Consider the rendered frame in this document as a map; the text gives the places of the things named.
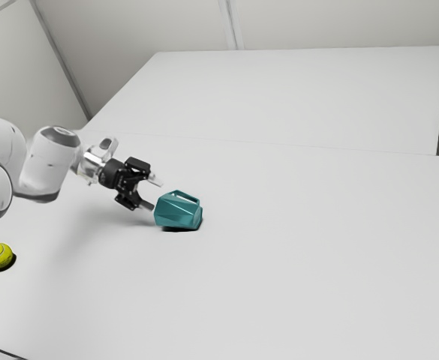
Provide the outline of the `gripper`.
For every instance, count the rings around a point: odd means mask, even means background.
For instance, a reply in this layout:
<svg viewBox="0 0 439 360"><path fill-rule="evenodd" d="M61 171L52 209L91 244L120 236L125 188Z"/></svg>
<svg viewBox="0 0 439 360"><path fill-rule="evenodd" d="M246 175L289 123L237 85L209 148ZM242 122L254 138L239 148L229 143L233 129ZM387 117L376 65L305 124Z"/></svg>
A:
<svg viewBox="0 0 439 360"><path fill-rule="evenodd" d="M129 157L125 162L115 158L108 160L99 172L99 184L117 190L115 201L127 208L138 208L153 211L155 205L145 201L137 192L140 181L147 181L157 187L162 187L164 182L151 172L151 165L135 157Z"/></svg>

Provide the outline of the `teal faceted mug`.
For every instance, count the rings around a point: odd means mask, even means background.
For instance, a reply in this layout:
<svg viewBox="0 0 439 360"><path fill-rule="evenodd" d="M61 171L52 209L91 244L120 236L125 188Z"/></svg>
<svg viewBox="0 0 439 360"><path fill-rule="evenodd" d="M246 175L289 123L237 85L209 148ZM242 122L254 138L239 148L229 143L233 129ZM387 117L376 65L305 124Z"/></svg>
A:
<svg viewBox="0 0 439 360"><path fill-rule="evenodd" d="M198 198L174 190L158 198L154 219L160 227L197 230L203 220L203 208Z"/></svg>

